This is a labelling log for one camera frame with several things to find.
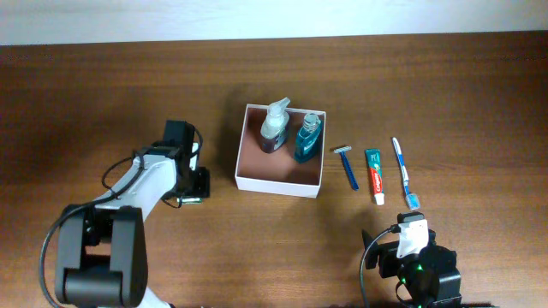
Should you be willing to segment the green white soap box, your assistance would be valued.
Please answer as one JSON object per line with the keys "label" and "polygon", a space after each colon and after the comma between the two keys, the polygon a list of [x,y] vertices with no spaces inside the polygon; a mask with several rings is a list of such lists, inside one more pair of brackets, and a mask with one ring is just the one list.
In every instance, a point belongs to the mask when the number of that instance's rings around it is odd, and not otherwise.
{"label": "green white soap box", "polygon": [[186,204],[201,204],[203,202],[202,198],[198,197],[186,197],[186,198],[178,198],[177,204],[179,207],[182,207]]}

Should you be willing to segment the blue disposable razor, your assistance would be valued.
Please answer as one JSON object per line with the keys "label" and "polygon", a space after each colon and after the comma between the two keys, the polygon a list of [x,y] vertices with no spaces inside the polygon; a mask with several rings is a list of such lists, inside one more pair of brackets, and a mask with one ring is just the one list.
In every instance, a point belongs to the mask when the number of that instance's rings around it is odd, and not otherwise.
{"label": "blue disposable razor", "polygon": [[347,158],[347,155],[346,153],[348,151],[350,151],[352,149],[352,147],[350,145],[345,145],[345,146],[340,146],[340,147],[337,147],[333,150],[334,153],[338,154],[342,160],[342,165],[346,171],[346,174],[347,174],[347,177],[348,177],[348,181],[349,181],[349,184],[351,186],[351,188],[354,190],[354,191],[358,191],[360,188],[359,188],[359,185],[355,179],[355,176],[354,176],[354,172],[352,170],[352,167],[350,165],[350,162]]}

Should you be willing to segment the clear pump soap bottle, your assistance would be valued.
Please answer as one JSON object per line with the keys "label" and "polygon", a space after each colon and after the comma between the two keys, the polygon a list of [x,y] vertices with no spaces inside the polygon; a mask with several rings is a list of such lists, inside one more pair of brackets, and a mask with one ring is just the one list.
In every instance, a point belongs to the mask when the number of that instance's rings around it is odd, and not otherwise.
{"label": "clear pump soap bottle", "polygon": [[288,138],[289,98],[283,98],[268,106],[266,118],[260,129],[260,147],[265,153],[277,151]]}

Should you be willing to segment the teal mouthwash bottle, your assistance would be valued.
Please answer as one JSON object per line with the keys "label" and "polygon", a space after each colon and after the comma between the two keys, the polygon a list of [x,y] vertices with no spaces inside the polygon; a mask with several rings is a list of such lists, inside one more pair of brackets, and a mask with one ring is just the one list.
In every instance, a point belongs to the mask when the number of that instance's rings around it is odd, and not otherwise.
{"label": "teal mouthwash bottle", "polygon": [[295,140],[295,160],[298,163],[305,163],[316,154],[322,127],[323,123],[317,114],[308,113],[304,116]]}

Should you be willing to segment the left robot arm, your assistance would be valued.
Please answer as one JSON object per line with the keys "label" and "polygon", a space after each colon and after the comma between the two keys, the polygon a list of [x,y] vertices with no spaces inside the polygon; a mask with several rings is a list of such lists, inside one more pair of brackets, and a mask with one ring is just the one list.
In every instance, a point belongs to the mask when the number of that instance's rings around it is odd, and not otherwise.
{"label": "left robot arm", "polygon": [[148,286],[145,221],[157,203],[179,209],[210,195],[210,173],[199,165],[203,137],[187,121],[168,120],[160,140],[134,151],[127,173],[98,198],[70,204],[45,236],[45,261],[58,238],[55,289],[39,266],[39,284],[53,307],[167,307]]}

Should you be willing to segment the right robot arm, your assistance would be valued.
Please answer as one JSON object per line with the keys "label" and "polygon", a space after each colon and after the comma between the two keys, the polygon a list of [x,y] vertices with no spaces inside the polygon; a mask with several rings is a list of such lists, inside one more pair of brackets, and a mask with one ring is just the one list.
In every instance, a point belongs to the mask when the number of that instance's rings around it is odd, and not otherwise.
{"label": "right robot arm", "polygon": [[439,246],[433,230],[428,231],[426,247],[404,258],[396,256],[396,241],[379,244],[378,238],[373,238],[367,231],[361,233],[365,251],[360,261],[359,276],[363,276],[363,270],[377,268],[381,278],[397,278],[396,286],[405,287],[411,296],[408,300],[398,300],[404,307],[458,308],[462,305],[457,254]]}

